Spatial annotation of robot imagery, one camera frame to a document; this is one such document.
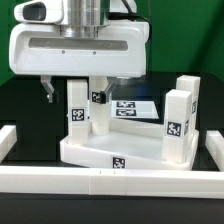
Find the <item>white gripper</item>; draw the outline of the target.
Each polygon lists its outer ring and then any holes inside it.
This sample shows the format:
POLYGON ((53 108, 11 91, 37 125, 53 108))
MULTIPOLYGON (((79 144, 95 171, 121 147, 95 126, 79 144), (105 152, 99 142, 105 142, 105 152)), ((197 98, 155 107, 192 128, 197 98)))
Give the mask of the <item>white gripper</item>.
MULTIPOLYGON (((145 22, 113 21, 93 39, 64 38, 57 25, 19 24, 11 32, 9 66, 17 75, 42 75, 53 102, 51 76, 140 77, 146 73, 145 22)), ((109 102, 116 78, 107 78, 100 103, 109 102)))

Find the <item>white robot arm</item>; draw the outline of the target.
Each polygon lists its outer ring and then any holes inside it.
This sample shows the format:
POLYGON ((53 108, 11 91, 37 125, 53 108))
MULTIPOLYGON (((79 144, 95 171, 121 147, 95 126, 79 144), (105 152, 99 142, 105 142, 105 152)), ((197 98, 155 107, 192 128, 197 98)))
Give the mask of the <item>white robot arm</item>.
POLYGON ((134 0, 29 0, 14 17, 9 66, 17 75, 39 75, 49 98, 53 76, 107 78, 94 99, 104 104, 115 86, 146 73, 151 24, 134 0))

